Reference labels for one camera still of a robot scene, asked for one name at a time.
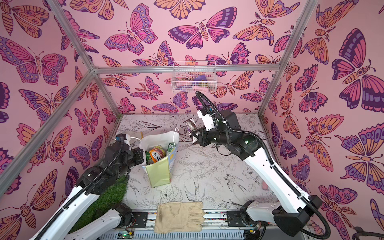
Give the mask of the orange Fox's candy bag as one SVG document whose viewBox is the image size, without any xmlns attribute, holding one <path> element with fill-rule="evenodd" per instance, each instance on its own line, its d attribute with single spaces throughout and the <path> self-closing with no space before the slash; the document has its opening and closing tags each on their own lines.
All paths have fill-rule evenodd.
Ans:
<svg viewBox="0 0 384 240">
<path fill-rule="evenodd" d="M 166 157 L 166 151 L 160 145 L 154 146 L 152 149 L 150 149 L 149 154 L 154 163 L 157 163 L 158 161 Z"/>
</svg>

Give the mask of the small brown snack pack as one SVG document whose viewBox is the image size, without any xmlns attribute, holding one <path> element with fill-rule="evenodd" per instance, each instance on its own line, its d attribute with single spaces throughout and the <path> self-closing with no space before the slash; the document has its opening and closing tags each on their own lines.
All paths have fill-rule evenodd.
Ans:
<svg viewBox="0 0 384 240">
<path fill-rule="evenodd" d="M 198 141 L 198 139 L 193 134 L 193 132 L 197 130 L 197 126 L 194 119 L 193 118 L 188 119 L 184 121 L 184 124 L 188 130 L 189 136 L 191 137 L 192 143 L 195 144 Z"/>
</svg>

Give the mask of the white paper bag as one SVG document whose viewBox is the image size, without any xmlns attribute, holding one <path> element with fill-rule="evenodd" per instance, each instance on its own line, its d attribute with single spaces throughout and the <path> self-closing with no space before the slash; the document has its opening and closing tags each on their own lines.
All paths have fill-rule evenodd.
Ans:
<svg viewBox="0 0 384 240">
<path fill-rule="evenodd" d="M 179 128 L 175 127 L 169 132 L 157 135 L 148 135 L 140 139 L 134 136 L 131 137 L 131 139 L 137 140 L 138 147 L 145 152 L 145 162 L 139 166 L 140 169 L 144 171 L 146 179 L 150 182 L 150 186 L 159 187 L 170 184 L 180 141 Z M 171 155 L 167 156 L 166 154 L 165 158 L 158 161 L 157 163 L 154 163 L 149 154 L 149 150 L 154 146 L 160 145 L 165 151 L 167 151 L 169 143 L 175 143 L 176 148 L 174 151 L 171 153 Z"/>
</svg>

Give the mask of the green spring tea bag back-side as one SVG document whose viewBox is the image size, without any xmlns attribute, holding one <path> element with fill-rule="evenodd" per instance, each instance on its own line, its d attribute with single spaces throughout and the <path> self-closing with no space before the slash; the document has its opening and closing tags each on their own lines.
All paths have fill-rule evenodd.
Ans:
<svg viewBox="0 0 384 240">
<path fill-rule="evenodd" d="M 166 151 L 167 156 L 171 155 L 171 153 L 174 151 L 175 148 L 176 148 L 175 143 L 169 143 Z"/>
</svg>

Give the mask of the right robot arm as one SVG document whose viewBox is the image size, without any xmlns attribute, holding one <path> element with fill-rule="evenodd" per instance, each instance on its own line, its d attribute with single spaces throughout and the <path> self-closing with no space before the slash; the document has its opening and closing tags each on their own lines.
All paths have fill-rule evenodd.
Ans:
<svg viewBox="0 0 384 240">
<path fill-rule="evenodd" d="M 328 239 L 331 229 L 319 211 L 320 198 L 310 196 L 294 183 L 272 158 L 265 142 L 257 134 L 241 129 L 235 113 L 219 111 L 202 92 L 197 91 L 196 97 L 203 105 L 198 116 L 204 126 L 192 132 L 199 145 L 224 146 L 251 167 L 279 200 L 276 208 L 257 202 L 245 204 L 246 215 L 255 222 L 276 224 L 291 237 L 302 232 L 315 239 Z"/>
</svg>

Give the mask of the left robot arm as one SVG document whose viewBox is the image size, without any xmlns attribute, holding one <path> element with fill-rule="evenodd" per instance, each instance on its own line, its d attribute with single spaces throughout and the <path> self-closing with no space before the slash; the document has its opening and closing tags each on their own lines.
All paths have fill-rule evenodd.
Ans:
<svg viewBox="0 0 384 240">
<path fill-rule="evenodd" d="M 90 224 L 71 233 L 83 213 L 122 176 L 128 178 L 131 168 L 144 162 L 144 152 L 130 145 L 128 134 L 116 136 L 105 156 L 80 176 L 69 197 L 50 220 L 32 237 L 33 240 L 96 240 L 119 226 L 133 222 L 133 211 L 123 203 L 115 204 Z"/>
</svg>

